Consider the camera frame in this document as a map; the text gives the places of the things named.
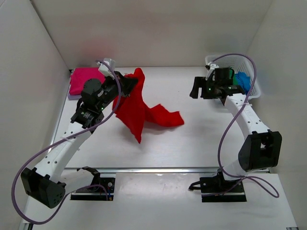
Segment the red t-shirt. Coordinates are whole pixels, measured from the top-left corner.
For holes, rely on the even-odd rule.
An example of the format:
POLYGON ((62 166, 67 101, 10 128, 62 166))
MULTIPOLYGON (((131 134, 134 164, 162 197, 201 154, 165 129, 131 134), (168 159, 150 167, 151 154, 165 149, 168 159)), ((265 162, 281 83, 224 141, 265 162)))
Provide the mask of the red t-shirt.
POLYGON ((115 111, 116 117, 126 125, 138 143, 142 141, 144 123, 149 122, 161 127, 173 128, 184 124, 179 111, 170 112, 161 104, 149 107, 143 100, 142 90, 145 74, 141 68, 136 68, 133 73, 125 75, 129 80, 138 83, 128 97, 121 97, 115 111))

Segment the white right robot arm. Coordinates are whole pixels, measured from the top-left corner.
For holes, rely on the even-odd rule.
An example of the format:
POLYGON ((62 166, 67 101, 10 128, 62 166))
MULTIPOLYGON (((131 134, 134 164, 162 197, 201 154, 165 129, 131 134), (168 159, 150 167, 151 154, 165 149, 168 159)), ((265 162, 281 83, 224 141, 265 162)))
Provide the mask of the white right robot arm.
POLYGON ((265 125, 240 85, 233 83, 235 72, 227 68, 211 67, 205 77, 195 77, 190 97, 193 99, 219 99, 233 115, 245 139, 238 158, 220 167, 221 176, 215 179, 215 187, 226 192, 232 181, 241 179, 249 172, 276 167, 280 157, 282 135, 265 125))

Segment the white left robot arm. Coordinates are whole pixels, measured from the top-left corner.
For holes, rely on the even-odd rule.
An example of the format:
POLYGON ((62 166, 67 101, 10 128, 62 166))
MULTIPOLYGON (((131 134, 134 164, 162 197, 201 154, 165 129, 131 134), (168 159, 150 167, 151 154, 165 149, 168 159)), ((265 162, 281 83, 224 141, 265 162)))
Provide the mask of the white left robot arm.
POLYGON ((85 82, 62 143, 52 150, 33 169, 25 168, 21 180, 26 193, 47 206, 55 208, 65 195, 86 187, 94 191, 100 186, 98 170, 84 166, 63 175, 63 171, 80 146, 94 133, 103 118, 103 110, 119 95, 128 96, 137 85, 136 78, 115 73, 116 78, 106 77, 104 82, 89 79, 85 82))

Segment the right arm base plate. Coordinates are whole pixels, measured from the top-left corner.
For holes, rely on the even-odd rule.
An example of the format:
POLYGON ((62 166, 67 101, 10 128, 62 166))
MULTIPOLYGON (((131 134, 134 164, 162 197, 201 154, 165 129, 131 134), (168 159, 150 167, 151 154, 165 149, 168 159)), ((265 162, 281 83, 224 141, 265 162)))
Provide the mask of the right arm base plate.
POLYGON ((225 181, 223 178, 201 177, 193 182, 189 191, 200 190, 203 203, 236 203, 246 202, 243 183, 240 180, 225 181))

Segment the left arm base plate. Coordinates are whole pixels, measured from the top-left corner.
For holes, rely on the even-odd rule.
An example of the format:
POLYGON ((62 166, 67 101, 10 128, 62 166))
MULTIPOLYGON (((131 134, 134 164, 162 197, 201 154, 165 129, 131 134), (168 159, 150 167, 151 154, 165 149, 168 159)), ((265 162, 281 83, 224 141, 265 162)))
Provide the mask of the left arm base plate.
POLYGON ((99 184, 91 188, 81 188, 70 195, 70 200, 75 201, 113 201, 115 191, 115 174, 101 174, 99 184))

